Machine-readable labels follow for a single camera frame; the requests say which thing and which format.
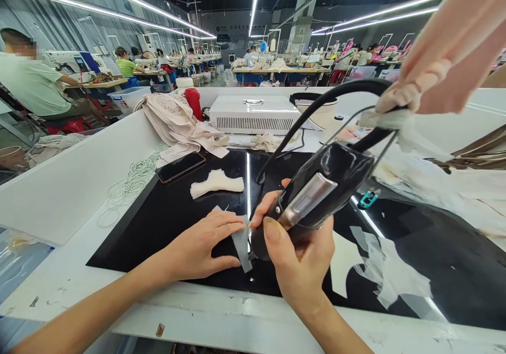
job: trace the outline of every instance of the green shirt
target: green shirt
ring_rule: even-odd
[[[27,109],[38,116],[67,112],[71,104],[56,81],[62,74],[41,61],[0,52],[0,83]]]
[[[137,65],[135,63],[132,63],[126,59],[117,59],[116,64],[118,65],[124,77],[133,77],[133,70],[137,68]]]

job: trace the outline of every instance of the smartphone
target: smartphone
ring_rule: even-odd
[[[160,181],[166,184],[205,162],[206,158],[200,154],[191,153],[156,169],[155,173],[160,178]]]

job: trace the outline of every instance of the fingernail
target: fingernail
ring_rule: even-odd
[[[267,239],[271,242],[279,241],[281,234],[279,232],[279,226],[275,219],[271,217],[264,217],[264,230]]]

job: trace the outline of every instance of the teal clip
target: teal clip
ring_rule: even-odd
[[[374,190],[373,191],[367,191],[367,193],[362,197],[362,199],[360,200],[360,206],[363,208],[363,209],[367,209],[367,208],[370,208],[371,205],[376,201],[376,199],[378,198],[379,196],[379,191],[378,191],[378,194],[374,193]]]

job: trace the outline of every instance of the ventilation grille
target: ventilation grille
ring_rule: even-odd
[[[218,129],[290,130],[292,119],[217,117]]]

